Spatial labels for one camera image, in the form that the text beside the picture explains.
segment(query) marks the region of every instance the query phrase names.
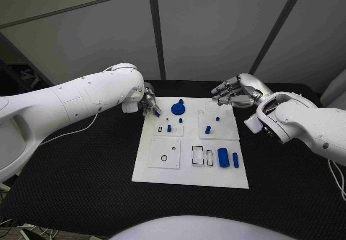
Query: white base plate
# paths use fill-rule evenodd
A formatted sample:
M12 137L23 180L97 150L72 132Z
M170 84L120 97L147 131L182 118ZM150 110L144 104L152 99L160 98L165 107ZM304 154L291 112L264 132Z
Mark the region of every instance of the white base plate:
M172 113L172 106L179 103L180 99L183 99L186 112L176 116ZM209 98L157 97L156 101L163 114L160 117L149 114L144 120L131 181L250 189L232 107L228 105L218 106ZM159 125L163 126L163 132L168 132L168 125L182 125L183 136L166 135L166 133L159 136L156 129ZM206 126L211 126L209 135L205 134ZM160 150L156 151L157 147L153 147L153 140L156 139L165 140L166 143L175 140L180 142L176 143L180 146L179 159L179 149L176 148L176 151L169 152L173 143L165 145L162 142ZM205 165L199 167L193 166L193 146L204 147ZM219 165L218 149L221 148L228 150L231 164L228 168L221 168ZM214 166L208 166L208 151L212 151ZM166 162L157 161L165 153L175 154L173 162L169 163L172 158ZM235 168L232 153L238 153L240 168ZM150 163L156 163L159 166L149 167Z

